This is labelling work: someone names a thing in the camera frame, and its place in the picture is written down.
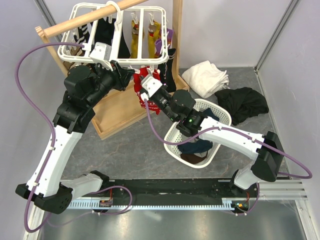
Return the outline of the white plastic clip hanger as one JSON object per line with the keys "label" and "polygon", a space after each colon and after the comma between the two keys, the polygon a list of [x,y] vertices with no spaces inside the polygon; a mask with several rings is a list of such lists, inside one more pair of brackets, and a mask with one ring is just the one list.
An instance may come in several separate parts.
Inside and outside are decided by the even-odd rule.
{"label": "white plastic clip hanger", "polygon": [[[70,19],[73,20],[76,17],[76,14],[79,9],[87,8],[92,10],[100,10],[104,6],[114,6],[116,9],[116,19],[115,19],[115,30],[114,30],[114,36],[111,44],[111,53],[109,62],[112,60],[117,61],[121,66],[151,66],[154,67],[155,65],[160,65],[162,63],[165,63],[169,59],[169,44],[167,41],[168,37],[168,31],[167,31],[167,18],[166,18],[166,11],[162,7],[159,6],[132,6],[129,8],[126,8],[126,11],[132,11],[132,12],[139,12],[140,17],[136,18],[135,20],[138,23],[138,40],[137,40],[137,57],[136,58],[118,58],[119,53],[119,47],[120,47],[120,41],[121,36],[123,32],[123,15],[124,11],[120,9],[120,6],[115,3],[114,1],[108,1],[105,5],[103,4],[97,4],[97,3],[78,3],[76,4],[71,12]],[[143,45],[143,26],[144,26],[144,15],[145,12],[151,14],[153,12],[158,12],[161,14],[161,23],[160,23],[160,40],[161,40],[161,50],[160,56],[158,58],[143,58],[142,57],[142,45]],[[91,32],[90,34],[93,36],[93,40],[96,33],[96,28],[98,25],[97,20],[92,21],[91,26]],[[89,54],[92,50],[86,50],[85,46],[81,48],[84,52],[84,56],[72,56],[69,53],[67,53],[67,45],[60,45],[57,50],[57,54],[59,58],[63,61],[68,62],[81,62],[86,64],[96,64],[92,59],[90,59]]]}

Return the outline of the red patterned Christmas sock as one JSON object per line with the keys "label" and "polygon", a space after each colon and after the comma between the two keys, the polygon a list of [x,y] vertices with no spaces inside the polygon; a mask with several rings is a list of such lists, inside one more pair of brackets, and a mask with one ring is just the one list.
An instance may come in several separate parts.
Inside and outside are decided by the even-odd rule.
{"label": "red patterned Christmas sock", "polygon": [[[149,73],[148,73],[148,68],[146,66],[143,66],[142,68],[140,68],[140,75],[143,76],[143,77],[146,77]],[[154,70],[153,73],[152,73],[152,76],[158,80],[158,81],[161,81],[160,80],[160,75],[159,73]],[[143,101],[142,97],[139,96],[139,101],[140,101],[140,105],[142,108],[146,108],[146,104],[145,102]],[[157,115],[161,112],[161,109],[154,103],[152,102],[151,100],[148,100],[147,101],[147,105],[148,105],[148,109],[150,111],[153,111],[155,112]]]}

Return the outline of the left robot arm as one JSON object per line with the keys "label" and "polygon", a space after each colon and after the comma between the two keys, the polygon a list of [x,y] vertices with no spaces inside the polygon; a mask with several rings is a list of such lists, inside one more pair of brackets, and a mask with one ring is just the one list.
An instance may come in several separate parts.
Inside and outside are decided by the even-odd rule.
{"label": "left robot arm", "polygon": [[74,147],[96,114],[94,107],[112,89],[124,91],[135,73],[115,60],[111,61],[110,69],[97,63],[95,70],[78,65],[68,71],[62,104],[50,122],[55,132],[45,150],[50,156],[44,154],[32,178],[15,190],[22,198],[52,214],[61,214],[79,197],[87,194],[104,197],[110,191],[109,177],[97,170],[73,180],[61,179]]}

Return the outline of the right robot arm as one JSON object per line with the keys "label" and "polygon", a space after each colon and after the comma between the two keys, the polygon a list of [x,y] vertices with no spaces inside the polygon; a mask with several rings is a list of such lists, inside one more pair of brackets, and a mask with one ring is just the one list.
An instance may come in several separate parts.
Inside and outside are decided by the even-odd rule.
{"label": "right robot arm", "polygon": [[170,95],[165,86],[143,87],[144,100],[156,104],[176,124],[176,129],[188,140],[195,138],[211,141],[236,150],[252,160],[246,167],[237,170],[229,191],[235,197],[259,181],[275,182],[283,161],[282,144],[272,131],[263,135],[244,132],[223,124],[194,108],[196,100],[186,90],[177,90]]}

